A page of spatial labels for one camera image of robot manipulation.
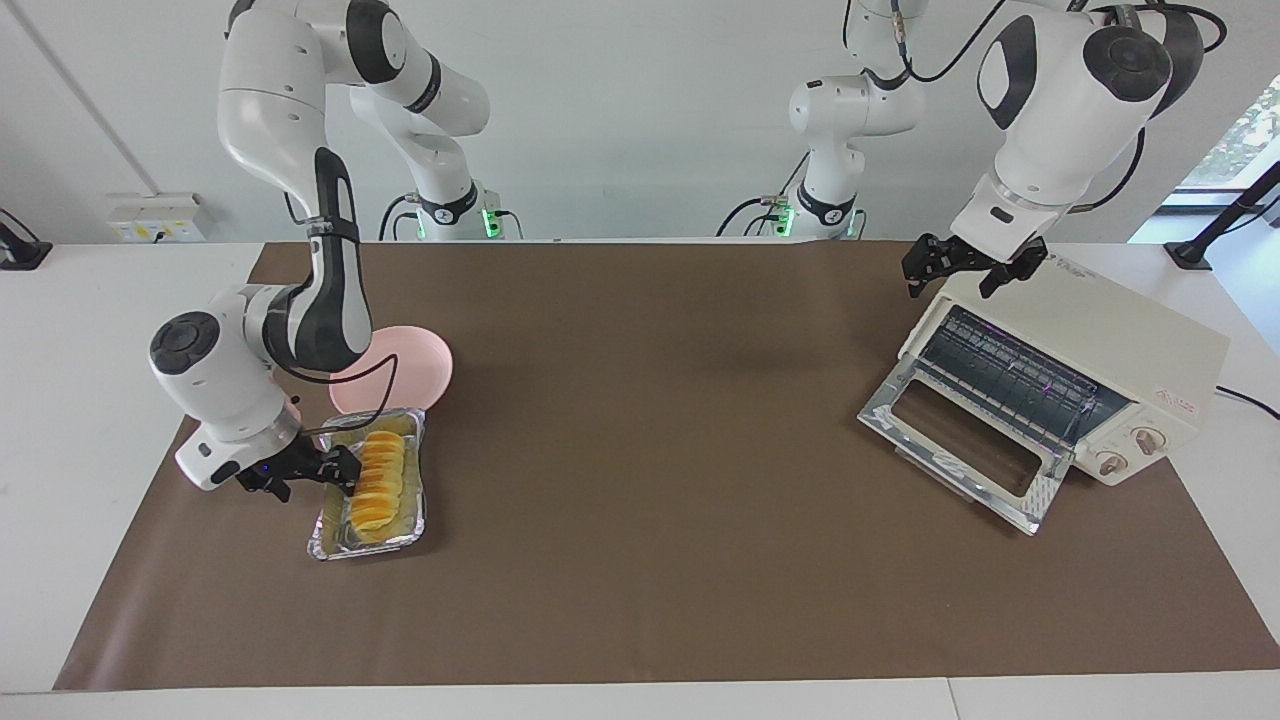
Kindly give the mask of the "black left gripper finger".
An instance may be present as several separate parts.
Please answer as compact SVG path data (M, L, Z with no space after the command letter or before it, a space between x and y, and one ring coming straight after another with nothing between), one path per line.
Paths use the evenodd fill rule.
M991 299L1000 288L1015 281L1028 281L1047 256L1047 249L1023 249L1010 263L993 265L980 282L982 299Z
M934 279L936 266L945 260L945 245L938 237L919 237L902 258L902 277L911 299L919 299Z

